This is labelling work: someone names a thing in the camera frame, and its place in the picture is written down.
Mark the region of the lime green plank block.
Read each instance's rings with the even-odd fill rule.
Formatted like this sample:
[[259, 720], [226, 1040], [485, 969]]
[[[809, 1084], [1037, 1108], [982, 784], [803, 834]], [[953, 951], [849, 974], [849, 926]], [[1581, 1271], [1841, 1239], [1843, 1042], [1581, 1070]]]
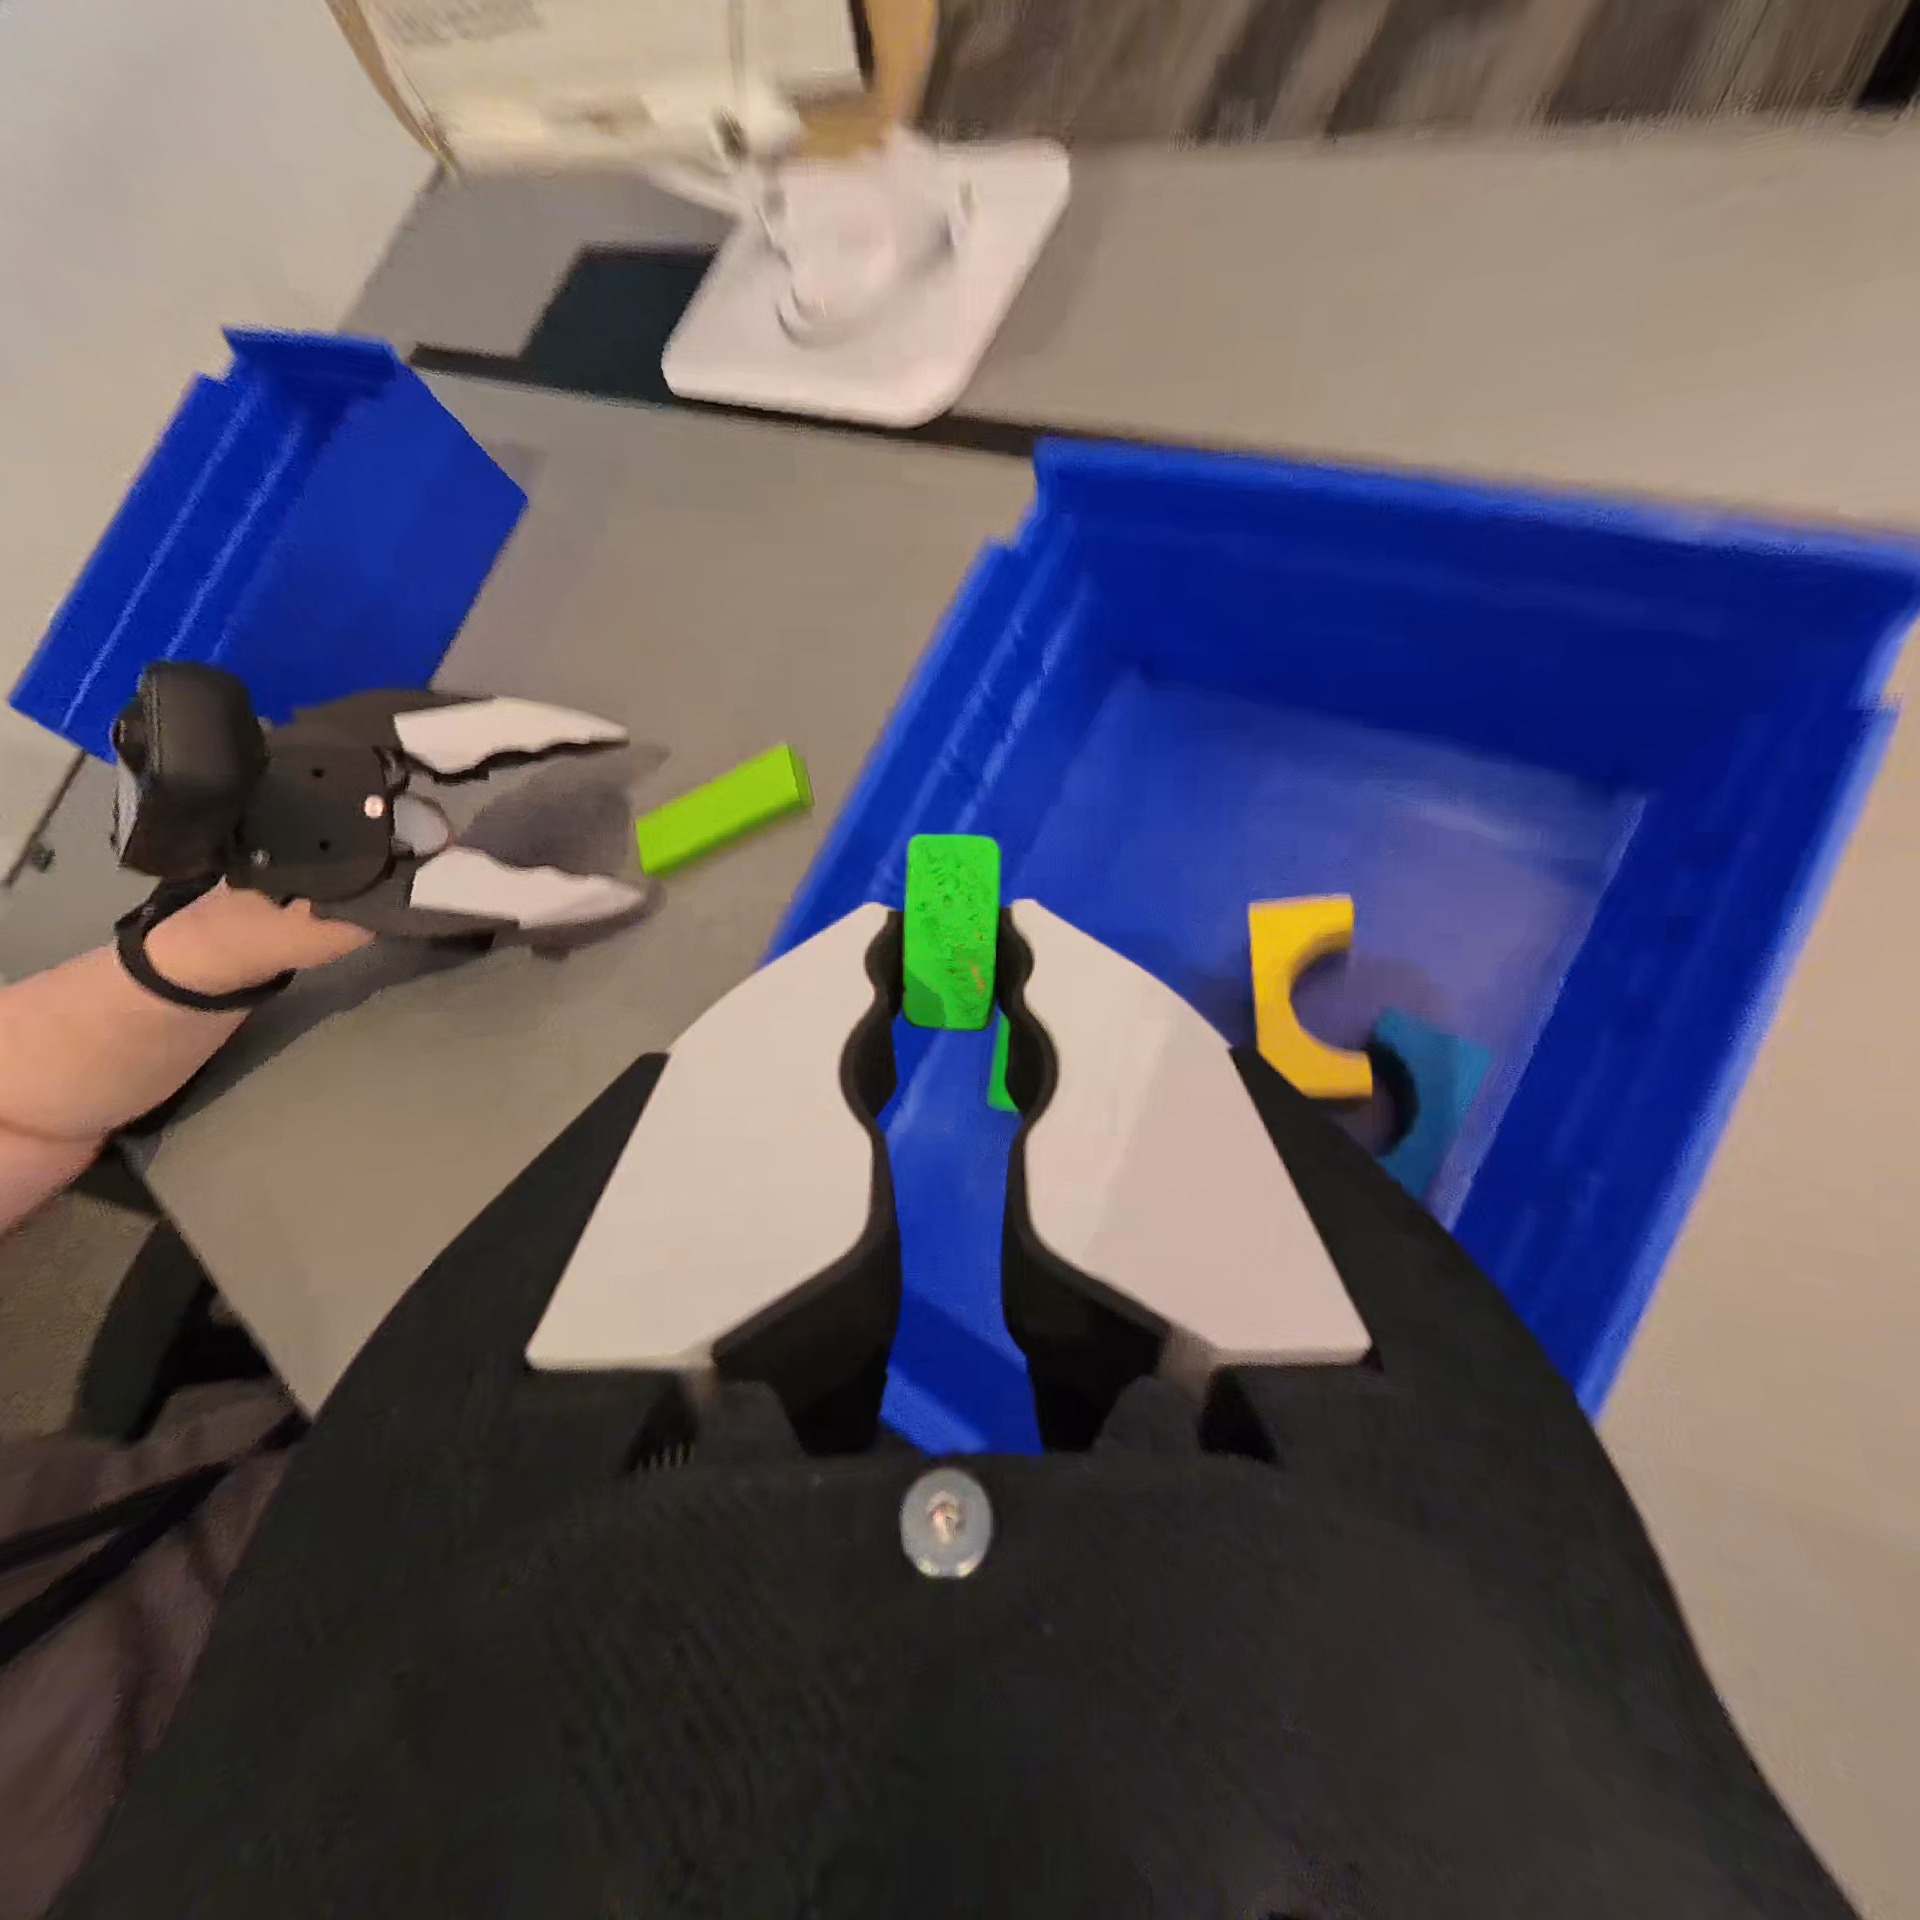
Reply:
[[782, 743], [642, 811], [636, 855], [647, 878], [665, 878], [809, 810], [809, 768]]

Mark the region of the blue plastic bin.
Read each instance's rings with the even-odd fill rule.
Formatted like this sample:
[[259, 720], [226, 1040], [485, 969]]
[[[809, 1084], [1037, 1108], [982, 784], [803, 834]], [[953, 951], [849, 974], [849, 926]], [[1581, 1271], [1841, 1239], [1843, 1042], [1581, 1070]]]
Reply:
[[1485, 1062], [1423, 1188], [1599, 1415], [1854, 827], [1915, 544], [1227, 454], [1036, 447], [769, 955], [975, 832], [1233, 1046], [1250, 905], [1354, 902], [1337, 1048]]
[[426, 689], [513, 539], [526, 489], [370, 338], [226, 332], [109, 520], [10, 707], [111, 758], [146, 666], [235, 674], [253, 710]]

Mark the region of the blue arch block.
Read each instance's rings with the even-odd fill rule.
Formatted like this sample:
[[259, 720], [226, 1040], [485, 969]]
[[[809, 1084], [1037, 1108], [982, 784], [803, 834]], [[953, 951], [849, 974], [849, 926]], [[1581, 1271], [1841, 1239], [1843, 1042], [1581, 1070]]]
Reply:
[[1386, 1008], [1366, 1040], [1395, 1111], [1381, 1166], [1407, 1194], [1427, 1198], [1466, 1130], [1495, 1055], [1401, 1008]]

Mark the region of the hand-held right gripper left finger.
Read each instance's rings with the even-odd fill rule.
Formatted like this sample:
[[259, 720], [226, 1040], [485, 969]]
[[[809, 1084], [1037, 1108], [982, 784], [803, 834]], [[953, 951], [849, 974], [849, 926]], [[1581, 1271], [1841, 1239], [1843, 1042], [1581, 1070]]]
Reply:
[[899, 947], [895, 914], [857, 905], [674, 1040], [530, 1336], [535, 1371], [851, 1386], [885, 1366]]

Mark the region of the wooden document stand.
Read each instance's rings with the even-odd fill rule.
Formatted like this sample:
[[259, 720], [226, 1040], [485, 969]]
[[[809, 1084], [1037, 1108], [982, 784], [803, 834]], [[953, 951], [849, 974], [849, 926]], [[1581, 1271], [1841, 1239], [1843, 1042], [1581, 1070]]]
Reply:
[[462, 185], [636, 185], [722, 227], [671, 398], [919, 428], [965, 394], [1065, 216], [1042, 137], [919, 131], [933, 2], [331, 2]]

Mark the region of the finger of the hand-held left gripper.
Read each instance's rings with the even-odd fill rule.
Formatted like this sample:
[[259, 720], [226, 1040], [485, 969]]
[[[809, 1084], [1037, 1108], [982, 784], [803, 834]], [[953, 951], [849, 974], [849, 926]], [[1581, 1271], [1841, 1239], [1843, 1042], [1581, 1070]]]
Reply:
[[513, 766], [631, 746], [631, 735], [606, 718], [499, 696], [396, 712], [391, 731], [401, 758], [434, 779], [485, 779]]
[[407, 913], [492, 928], [522, 943], [588, 943], [644, 922], [655, 905], [649, 881], [515, 866], [481, 848], [446, 848], [412, 875]]

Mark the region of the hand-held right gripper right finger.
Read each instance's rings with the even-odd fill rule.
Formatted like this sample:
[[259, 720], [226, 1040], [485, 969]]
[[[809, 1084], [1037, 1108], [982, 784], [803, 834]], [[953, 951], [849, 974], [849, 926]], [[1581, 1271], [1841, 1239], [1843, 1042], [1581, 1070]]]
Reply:
[[1351, 1366], [1371, 1350], [1233, 1046], [1131, 958], [1033, 899], [1006, 914], [1022, 1119], [1006, 1196], [1070, 1306], [1153, 1368]]

